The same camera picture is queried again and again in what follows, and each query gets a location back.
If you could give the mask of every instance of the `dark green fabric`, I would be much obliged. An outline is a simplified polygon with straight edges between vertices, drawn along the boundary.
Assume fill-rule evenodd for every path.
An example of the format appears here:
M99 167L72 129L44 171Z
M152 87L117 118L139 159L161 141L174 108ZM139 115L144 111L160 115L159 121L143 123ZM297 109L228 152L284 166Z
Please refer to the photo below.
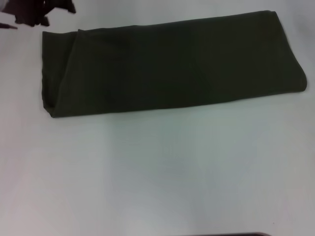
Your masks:
M275 12L43 33L52 117L181 108L304 91Z

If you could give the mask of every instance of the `white background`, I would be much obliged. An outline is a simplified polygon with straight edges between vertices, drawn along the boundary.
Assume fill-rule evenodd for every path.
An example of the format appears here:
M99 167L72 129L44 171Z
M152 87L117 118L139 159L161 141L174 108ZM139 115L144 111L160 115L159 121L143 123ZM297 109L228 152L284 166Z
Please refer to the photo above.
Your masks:
M315 235L313 0L75 0L49 28L0 29L0 235ZM41 32L274 10L303 93L52 119ZM14 17L0 14L0 22Z

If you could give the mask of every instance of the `folded cloth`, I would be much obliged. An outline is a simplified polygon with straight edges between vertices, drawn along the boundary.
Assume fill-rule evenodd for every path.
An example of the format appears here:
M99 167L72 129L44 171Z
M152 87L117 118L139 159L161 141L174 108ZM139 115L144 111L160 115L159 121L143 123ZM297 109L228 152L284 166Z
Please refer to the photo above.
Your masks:
M54 118L181 108L299 92L306 76L275 12L43 33Z

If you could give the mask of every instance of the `white table surface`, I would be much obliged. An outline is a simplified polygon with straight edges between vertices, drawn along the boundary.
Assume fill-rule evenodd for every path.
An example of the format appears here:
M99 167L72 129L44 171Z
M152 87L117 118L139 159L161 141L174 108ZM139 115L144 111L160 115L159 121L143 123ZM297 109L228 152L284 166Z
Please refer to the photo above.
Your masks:
M75 0L49 28L0 30L0 235L315 235L313 0ZM52 119L41 32L274 10L304 93ZM0 22L14 17L0 15Z

